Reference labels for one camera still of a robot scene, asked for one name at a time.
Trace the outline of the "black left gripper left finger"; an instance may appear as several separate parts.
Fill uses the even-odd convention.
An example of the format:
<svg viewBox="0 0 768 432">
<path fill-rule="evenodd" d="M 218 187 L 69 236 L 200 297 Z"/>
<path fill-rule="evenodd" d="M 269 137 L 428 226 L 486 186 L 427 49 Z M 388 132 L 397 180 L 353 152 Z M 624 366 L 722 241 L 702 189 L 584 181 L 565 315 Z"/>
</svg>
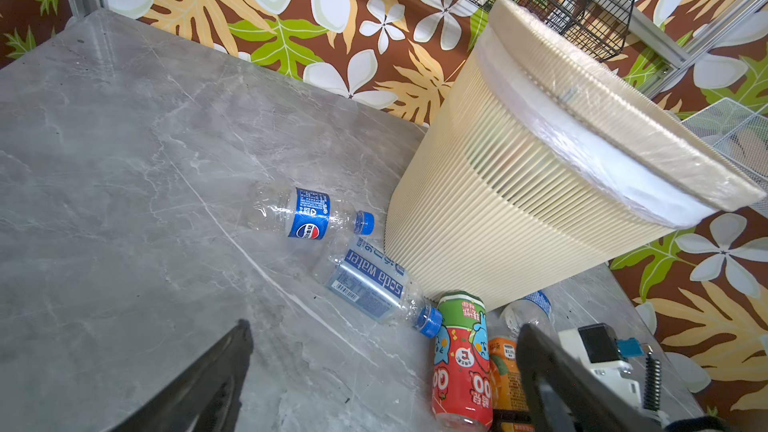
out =
<svg viewBox="0 0 768 432">
<path fill-rule="evenodd" d="M 250 323 L 240 320 L 221 339 L 116 431 L 233 431 L 254 350 Z"/>
</svg>

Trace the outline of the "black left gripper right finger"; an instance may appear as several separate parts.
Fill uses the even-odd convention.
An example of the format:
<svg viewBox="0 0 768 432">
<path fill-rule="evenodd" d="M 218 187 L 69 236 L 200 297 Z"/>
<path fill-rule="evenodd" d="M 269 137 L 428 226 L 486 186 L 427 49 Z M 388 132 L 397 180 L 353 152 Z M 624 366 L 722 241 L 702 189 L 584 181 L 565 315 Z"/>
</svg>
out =
<svg viewBox="0 0 768 432">
<path fill-rule="evenodd" d="M 658 431 L 539 328 L 521 328 L 517 364 L 537 431 Z"/>
</svg>

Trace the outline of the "orange label juice bottle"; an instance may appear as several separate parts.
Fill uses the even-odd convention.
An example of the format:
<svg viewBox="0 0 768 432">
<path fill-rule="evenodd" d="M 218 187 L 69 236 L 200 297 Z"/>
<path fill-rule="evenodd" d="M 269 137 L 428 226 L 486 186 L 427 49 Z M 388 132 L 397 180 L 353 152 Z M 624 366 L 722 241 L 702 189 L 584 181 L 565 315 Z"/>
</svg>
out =
<svg viewBox="0 0 768 432">
<path fill-rule="evenodd" d="M 489 341 L 492 431 L 534 431 L 516 349 L 517 343 L 508 338 L 496 337 Z"/>
</svg>

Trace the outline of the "soda water bottle blue cap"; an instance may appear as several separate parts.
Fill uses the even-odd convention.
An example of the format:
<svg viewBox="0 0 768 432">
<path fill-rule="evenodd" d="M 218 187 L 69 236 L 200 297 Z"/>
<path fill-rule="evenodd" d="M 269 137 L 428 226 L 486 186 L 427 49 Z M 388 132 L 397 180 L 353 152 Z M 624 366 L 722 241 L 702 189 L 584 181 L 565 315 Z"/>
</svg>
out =
<svg viewBox="0 0 768 432">
<path fill-rule="evenodd" d="M 401 265 L 357 235 L 334 239 L 313 270 L 332 293 L 378 323 L 411 327 L 432 339 L 442 314 Z"/>
</svg>

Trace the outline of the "clear Pepsi bottle blue label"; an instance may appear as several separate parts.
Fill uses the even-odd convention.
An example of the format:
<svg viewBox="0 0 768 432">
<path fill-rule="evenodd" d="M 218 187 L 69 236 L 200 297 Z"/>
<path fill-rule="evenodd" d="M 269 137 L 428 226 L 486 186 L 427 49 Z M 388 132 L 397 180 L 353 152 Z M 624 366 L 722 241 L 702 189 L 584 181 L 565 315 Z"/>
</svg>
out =
<svg viewBox="0 0 768 432">
<path fill-rule="evenodd" d="M 341 234 L 369 236 L 374 215 L 326 192 L 281 182 L 257 182 L 243 208 L 253 230 L 281 237 L 319 241 Z"/>
</svg>

